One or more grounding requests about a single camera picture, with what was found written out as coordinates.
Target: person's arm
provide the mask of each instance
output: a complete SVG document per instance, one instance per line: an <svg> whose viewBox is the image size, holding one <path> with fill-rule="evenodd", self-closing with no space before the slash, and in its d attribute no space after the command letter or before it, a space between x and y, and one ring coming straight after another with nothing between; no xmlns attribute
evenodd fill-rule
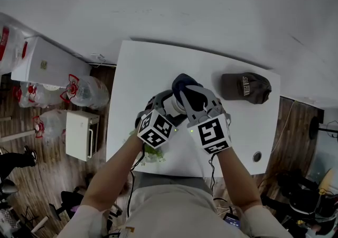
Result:
<svg viewBox="0 0 338 238"><path fill-rule="evenodd" d="M255 181L238 159L233 148L217 154L229 197L235 206L245 212L250 207L262 205Z"/></svg>
<svg viewBox="0 0 338 238"><path fill-rule="evenodd" d="M81 205L88 205L99 211L110 209L120 194L138 153L142 151L142 145L143 142L136 132L132 134L95 174Z"/></svg>

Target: beige shirt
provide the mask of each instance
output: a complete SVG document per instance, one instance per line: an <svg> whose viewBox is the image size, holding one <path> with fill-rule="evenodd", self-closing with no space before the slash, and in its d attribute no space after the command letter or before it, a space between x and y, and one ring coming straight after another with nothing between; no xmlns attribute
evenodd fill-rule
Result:
<svg viewBox="0 0 338 238"><path fill-rule="evenodd" d="M80 206L58 238L101 237L102 214L93 207ZM292 238L262 206L246 210L241 215L241 229L238 229L217 215L210 194L183 185L137 189L130 203L130 218L114 233L110 237Z"/></svg>

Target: baseball cap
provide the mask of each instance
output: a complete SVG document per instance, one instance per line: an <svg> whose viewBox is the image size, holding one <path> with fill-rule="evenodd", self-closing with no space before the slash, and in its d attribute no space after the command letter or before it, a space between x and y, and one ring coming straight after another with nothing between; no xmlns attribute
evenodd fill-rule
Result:
<svg viewBox="0 0 338 238"><path fill-rule="evenodd" d="M262 104L268 100L270 92L269 80L254 72L223 74L221 77L221 96L225 100L247 100L253 104Z"/></svg>

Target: red label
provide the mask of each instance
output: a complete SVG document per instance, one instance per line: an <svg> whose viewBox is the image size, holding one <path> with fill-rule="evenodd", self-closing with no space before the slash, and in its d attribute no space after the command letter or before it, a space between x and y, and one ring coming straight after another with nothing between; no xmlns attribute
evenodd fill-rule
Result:
<svg viewBox="0 0 338 238"><path fill-rule="evenodd" d="M4 56L9 34L10 34L10 29L4 26L4 28L2 29L2 37L0 41L0 61L2 60L2 57Z"/></svg>

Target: white table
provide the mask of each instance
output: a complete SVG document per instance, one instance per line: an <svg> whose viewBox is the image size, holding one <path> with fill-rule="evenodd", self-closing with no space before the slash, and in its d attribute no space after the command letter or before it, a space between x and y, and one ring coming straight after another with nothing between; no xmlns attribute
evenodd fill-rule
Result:
<svg viewBox="0 0 338 238"><path fill-rule="evenodd" d="M134 129L136 115L149 99L171 88L173 80L186 73L212 90L218 92L218 81L223 73L255 72L266 77L272 86L269 100L262 105L247 101L222 100L224 109L231 115L230 133L233 148L253 174L263 173L267 168L276 132L280 77L259 67L227 57L170 45L124 41L121 46L112 87L108 132L107 160L112 157ZM186 125L163 149L166 161L139 165L136 170L149 173L211 177L210 155L195 147ZM259 162L252 157L260 151ZM217 157L213 162L215 177L222 177Z"/></svg>

